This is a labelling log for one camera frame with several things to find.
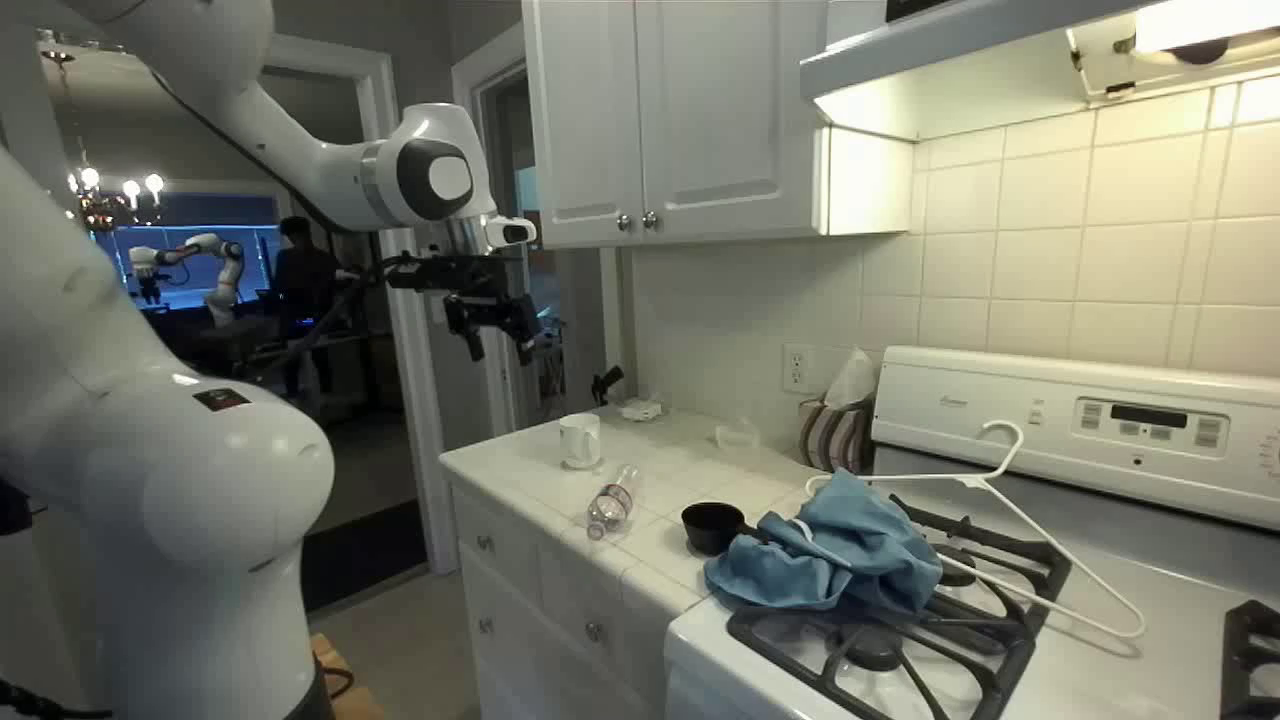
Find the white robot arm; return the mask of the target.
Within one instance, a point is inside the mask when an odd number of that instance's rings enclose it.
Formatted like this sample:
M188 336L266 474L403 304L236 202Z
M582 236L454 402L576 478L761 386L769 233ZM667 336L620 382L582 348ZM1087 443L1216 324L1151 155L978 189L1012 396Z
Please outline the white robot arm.
M261 82L273 0L64 0L239 155L349 233L444 222L412 272L484 297L537 228L496 208L473 116L412 102L358 145L311 134ZM334 455L277 390L188 368L110 261L0 155L0 468L69 512L90 561L106 720L330 720L302 614L302 534Z

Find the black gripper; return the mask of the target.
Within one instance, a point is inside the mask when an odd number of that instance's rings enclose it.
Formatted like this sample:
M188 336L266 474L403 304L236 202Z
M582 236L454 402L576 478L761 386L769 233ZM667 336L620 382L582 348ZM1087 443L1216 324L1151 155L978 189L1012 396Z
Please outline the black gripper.
M496 324L517 359L529 362L540 341L530 301L506 292L506 272L496 255L392 255L384 265L392 289L444 292L446 330L465 341L473 359L484 359L479 324Z

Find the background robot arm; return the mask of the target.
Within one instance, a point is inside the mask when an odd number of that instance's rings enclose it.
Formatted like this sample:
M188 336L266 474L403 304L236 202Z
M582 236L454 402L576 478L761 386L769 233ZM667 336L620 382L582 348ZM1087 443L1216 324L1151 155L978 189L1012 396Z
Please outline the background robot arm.
M157 244L134 244L126 253L126 272L134 279L134 292L157 304L159 301L159 283L171 277L188 277L197 261L212 261L217 265L217 279L204 292L204 309L217 324L230 324L236 318L236 304L239 304L239 279L242 279L242 248L226 236L217 233L197 233L188 240L181 240L175 248L157 248Z

